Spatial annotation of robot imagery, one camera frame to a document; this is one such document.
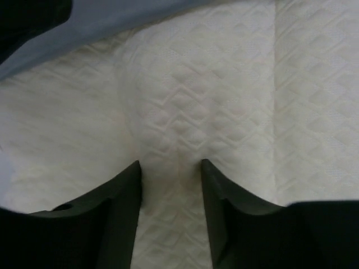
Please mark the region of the cream quilted pillow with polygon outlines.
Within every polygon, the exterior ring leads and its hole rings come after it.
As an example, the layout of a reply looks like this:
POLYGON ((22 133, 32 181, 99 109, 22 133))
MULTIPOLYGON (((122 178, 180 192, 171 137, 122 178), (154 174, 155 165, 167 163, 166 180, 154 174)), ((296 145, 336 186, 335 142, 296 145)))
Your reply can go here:
POLYGON ((209 159, 286 205, 358 199, 358 2, 215 1, 1 81, 4 206, 50 210, 141 164, 132 268, 210 268, 209 159))

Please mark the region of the grey fabric pillowcase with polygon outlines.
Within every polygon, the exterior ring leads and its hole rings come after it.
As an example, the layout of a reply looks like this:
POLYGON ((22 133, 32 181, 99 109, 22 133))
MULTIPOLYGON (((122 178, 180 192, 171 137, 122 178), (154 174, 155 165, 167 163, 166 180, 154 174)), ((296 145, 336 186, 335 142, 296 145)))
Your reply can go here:
POLYGON ((208 1, 1 1, 1 79, 208 1))

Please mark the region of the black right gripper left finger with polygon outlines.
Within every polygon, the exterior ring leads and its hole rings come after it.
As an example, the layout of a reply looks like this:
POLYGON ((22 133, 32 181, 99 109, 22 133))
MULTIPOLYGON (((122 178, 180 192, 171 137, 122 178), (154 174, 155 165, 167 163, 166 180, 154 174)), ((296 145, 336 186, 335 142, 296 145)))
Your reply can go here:
POLYGON ((141 166, 51 211, 1 209, 2 268, 130 268, 142 203, 141 166))

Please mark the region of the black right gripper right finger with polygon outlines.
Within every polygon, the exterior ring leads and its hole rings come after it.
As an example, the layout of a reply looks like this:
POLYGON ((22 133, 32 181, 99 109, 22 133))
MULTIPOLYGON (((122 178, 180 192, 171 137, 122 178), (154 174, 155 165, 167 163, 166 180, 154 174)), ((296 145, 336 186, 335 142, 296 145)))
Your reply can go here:
POLYGON ((214 268, 357 268, 358 201, 278 206, 201 162, 214 268))

